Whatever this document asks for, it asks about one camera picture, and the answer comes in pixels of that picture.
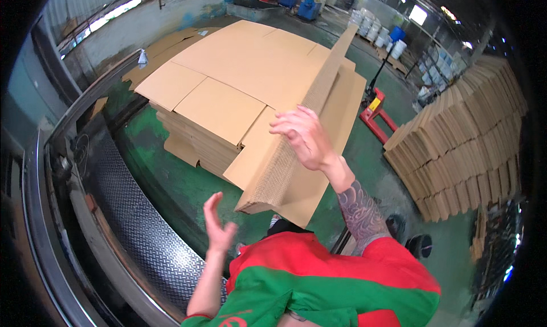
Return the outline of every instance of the pallet jack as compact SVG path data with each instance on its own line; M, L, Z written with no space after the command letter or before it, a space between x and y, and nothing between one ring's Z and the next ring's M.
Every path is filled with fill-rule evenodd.
M378 137L382 144L386 144L389 138L387 137L386 133L378 126L378 124L376 124L374 118L376 116L380 116L393 132L395 132L395 130L397 130L398 128L395 122L387 115L387 113L382 108L383 102L386 99L385 94L377 87L374 87L379 72L386 64L392 50L393 48L389 50L386 58L382 62L382 65L379 67L378 72L376 72L376 75L365 89L365 98L363 99L363 101L361 101L361 107L364 109L364 111L359 115L359 118L361 118L366 126L368 126L369 129L376 135L376 137Z

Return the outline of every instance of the concrete floor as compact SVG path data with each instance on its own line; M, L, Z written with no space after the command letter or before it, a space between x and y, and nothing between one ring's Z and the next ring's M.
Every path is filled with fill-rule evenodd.
M314 23L305 23L288 16L270 18L261 23L331 48L345 29L344 19L347 22L347 18L342 16L327 11ZM224 27L237 20L236 17L222 17L195 27ZM346 57L356 63L356 72L369 81L380 66L374 49L359 37L354 38ZM376 86L385 92L384 109L397 125L407 123L414 117L411 100L415 93L409 91L401 73L390 66L385 67ZM107 113L113 113L130 98L132 93L127 91L128 87L129 83L120 82L111 88ZM388 135L391 134L381 119L376 121ZM114 137L120 153L143 191L164 219L198 254L204 256L207 248L201 206L217 191L224 192L224 200L219 206L222 221L234 221L240 227L236 241L250 244L265 235L273 212L255 215L233 212L242 191L202 168L193 168L167 153L163 143L168 132L155 118L155 110L151 107L147 106ZM447 221L438 223L426 224L421 221L407 189L382 156L382 144L358 118L358 114L343 156L369 194L381 200L380 208L386 217L392 213L405 216L407 237L418 233L432 235L434 249L422 263L441 284L442 296L439 310L429 325L468 325L469 321L474 320L467 313L472 298L469 287L474 274L469 254L472 213L451 216ZM307 228L315 231L319 241L331 248L343 227L336 195L329 186Z

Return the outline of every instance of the pallet jack fork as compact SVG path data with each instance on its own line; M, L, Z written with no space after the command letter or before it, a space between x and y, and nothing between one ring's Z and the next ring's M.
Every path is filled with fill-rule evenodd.
M387 113L383 110L383 101L386 99L385 94L380 91L377 87L374 88L374 92L376 92L376 97L372 102L366 107L365 111L363 111L359 118L366 124L366 126L369 127L369 129L378 137L380 142L383 144L386 144L388 137L386 133L379 128L378 124L374 121L374 118L376 116L380 116L389 126L393 132L397 130L397 125L395 122L387 115Z

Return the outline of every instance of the right hand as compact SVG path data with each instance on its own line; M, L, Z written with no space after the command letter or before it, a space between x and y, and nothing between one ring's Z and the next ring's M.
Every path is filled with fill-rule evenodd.
M298 160L307 169L324 170L338 159L315 112L297 105L296 110L276 113L276 117L277 120L270 123L270 133L287 137Z

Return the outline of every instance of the stack of cardboard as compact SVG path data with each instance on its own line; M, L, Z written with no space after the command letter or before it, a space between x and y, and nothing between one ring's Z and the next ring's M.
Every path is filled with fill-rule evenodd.
M481 259L484 252L484 246L486 241L486 223L488 222L488 216L485 209L479 209L477 213L477 220L475 222L475 236L473 237L473 244L469 247L471 252L471 261L476 263Z
M269 133L269 123L278 111L307 105L342 152L366 84L354 72L355 63L344 58L352 29L357 27L329 50L239 21L179 52L135 91L150 100L170 133L167 151L243 189L236 210L273 208L305 227L328 180L297 164L291 150L280 151L283 138ZM278 204L268 206L269 198L278 198Z
M519 189L527 106L505 59L483 56L384 145L426 221L446 220Z

